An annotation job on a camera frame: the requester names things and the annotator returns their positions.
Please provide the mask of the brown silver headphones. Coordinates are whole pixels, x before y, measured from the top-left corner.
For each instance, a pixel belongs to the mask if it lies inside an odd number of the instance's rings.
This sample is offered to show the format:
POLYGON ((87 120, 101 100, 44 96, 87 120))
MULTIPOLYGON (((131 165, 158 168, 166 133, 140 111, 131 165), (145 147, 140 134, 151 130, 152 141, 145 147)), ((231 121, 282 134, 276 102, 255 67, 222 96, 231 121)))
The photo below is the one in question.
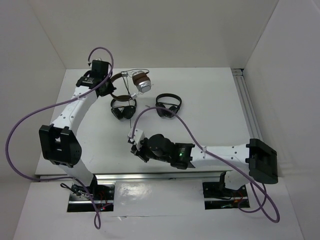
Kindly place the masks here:
POLYGON ((146 68, 137 68, 137 69, 130 69, 126 71, 121 71, 120 73, 117 73, 113 75, 110 79, 112 83, 114 83, 116 80, 122 78, 122 77, 128 77, 130 76, 133 82, 133 85, 136 86, 138 92, 128 95, 114 95, 111 93, 110 95, 112 98, 119 102, 128 102, 129 100, 135 100, 138 95, 144 94, 151 90, 152 83, 151 79, 149 78, 149 70, 146 68))

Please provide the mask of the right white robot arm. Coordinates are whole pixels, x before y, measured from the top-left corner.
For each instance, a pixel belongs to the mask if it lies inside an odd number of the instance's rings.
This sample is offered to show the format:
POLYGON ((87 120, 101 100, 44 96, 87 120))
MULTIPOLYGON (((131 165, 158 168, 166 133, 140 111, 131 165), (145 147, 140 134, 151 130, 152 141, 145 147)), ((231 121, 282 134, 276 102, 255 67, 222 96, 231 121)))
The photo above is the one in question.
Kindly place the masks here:
POLYGON ((129 136, 128 142, 132 145, 131 153, 145 163, 156 160, 179 170, 229 166, 232 170, 222 173, 218 184, 223 196, 230 196, 251 181, 266 185, 278 183, 277 152, 256 138, 233 146, 196 146, 174 143, 162 134, 147 138, 138 131, 129 136))

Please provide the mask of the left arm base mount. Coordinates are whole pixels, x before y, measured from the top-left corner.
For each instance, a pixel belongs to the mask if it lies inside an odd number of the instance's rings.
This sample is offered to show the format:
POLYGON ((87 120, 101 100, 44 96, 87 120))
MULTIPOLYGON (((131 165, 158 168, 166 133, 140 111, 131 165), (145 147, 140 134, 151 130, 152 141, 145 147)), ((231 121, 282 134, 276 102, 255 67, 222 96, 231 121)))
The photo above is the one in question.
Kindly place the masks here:
MULTIPOLYGON (((90 197, 83 187, 73 184, 71 187, 65 186, 64 188, 70 190, 67 205, 68 213, 88 213, 95 211, 90 197)), ((91 196, 95 206, 100 212, 112 212, 114 210, 114 183, 99 184, 97 191, 91 196)))

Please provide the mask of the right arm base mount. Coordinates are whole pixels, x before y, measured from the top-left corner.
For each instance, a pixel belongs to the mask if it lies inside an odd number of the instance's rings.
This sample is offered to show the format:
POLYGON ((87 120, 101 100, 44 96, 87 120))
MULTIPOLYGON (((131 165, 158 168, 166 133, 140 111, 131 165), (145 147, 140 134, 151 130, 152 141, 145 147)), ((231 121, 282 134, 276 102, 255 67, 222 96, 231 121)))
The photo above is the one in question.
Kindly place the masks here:
POLYGON ((250 208, 248 192, 243 185, 238 190, 230 190, 220 186, 218 182, 203 182, 205 210, 250 208))

